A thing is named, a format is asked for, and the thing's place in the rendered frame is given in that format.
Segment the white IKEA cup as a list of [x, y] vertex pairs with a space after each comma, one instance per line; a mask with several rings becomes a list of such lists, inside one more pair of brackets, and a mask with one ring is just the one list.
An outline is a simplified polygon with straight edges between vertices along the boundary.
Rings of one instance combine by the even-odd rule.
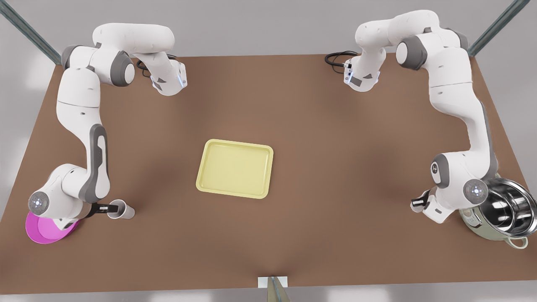
[[[117, 210], [115, 212], [112, 211], [113, 205], [117, 206]], [[136, 211], [127, 205], [125, 201], [116, 199], [109, 203], [109, 211], [107, 212], [107, 215], [111, 219], [131, 219], [135, 213]]]

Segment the magenta round plate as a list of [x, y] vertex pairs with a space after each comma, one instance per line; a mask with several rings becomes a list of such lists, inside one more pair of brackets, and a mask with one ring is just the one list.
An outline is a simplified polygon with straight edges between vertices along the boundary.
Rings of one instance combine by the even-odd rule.
[[50, 244], [67, 237], [77, 228], [78, 224], [79, 222], [75, 222], [68, 228], [60, 230], [53, 219], [41, 218], [28, 212], [25, 228], [32, 241], [39, 244]]

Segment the white post foot plate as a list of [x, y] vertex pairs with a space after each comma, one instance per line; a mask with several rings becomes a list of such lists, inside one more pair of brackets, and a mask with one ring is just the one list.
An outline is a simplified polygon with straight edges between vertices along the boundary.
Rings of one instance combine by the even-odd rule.
[[272, 279], [280, 281], [282, 287], [288, 287], [288, 277], [287, 276], [263, 276], [258, 277], [258, 288], [267, 288], [269, 281]]

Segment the silver frame post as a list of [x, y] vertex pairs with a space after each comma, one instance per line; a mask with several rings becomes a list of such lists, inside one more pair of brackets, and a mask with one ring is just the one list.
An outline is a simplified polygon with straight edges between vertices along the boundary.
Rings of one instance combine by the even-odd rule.
[[0, 14], [53, 63], [61, 65], [60, 54], [6, 0], [0, 0]]
[[280, 289], [281, 283], [277, 277], [267, 277], [267, 302], [284, 302]]
[[470, 57], [475, 57], [502, 29], [522, 11], [531, 0], [513, 0], [511, 4], [489, 25], [489, 27], [468, 48]]

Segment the pale yellow rectangular tray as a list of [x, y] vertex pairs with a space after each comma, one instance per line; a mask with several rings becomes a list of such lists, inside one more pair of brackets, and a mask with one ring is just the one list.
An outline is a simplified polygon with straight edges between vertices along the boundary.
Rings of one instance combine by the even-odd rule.
[[201, 157], [201, 192], [263, 199], [270, 187], [274, 150], [267, 145], [210, 139]]

